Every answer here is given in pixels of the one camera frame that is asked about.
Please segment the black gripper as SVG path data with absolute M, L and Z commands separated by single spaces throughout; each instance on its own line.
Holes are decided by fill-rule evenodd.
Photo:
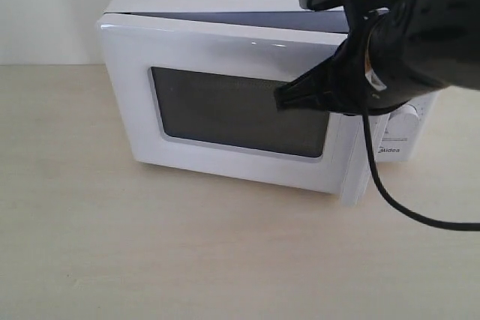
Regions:
M 372 115 L 392 112 L 405 104 L 388 96 L 381 99 L 384 85 L 374 85 L 367 77 L 370 70 L 368 44 L 374 26 L 381 20 L 380 8 L 391 10 L 398 0 L 320 0 L 323 10 L 342 6 L 349 26 L 347 39 L 336 53 L 322 61 L 299 78 L 275 89 L 279 111 L 309 109 L 325 111 L 319 98 L 335 94 L 347 101 L 348 107 L 366 108 Z

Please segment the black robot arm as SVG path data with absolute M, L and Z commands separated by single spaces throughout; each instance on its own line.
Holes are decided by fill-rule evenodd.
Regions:
M 277 107 L 384 115 L 413 98 L 479 88 L 479 0 L 298 0 L 342 7 L 349 32 L 335 53 L 277 88 Z

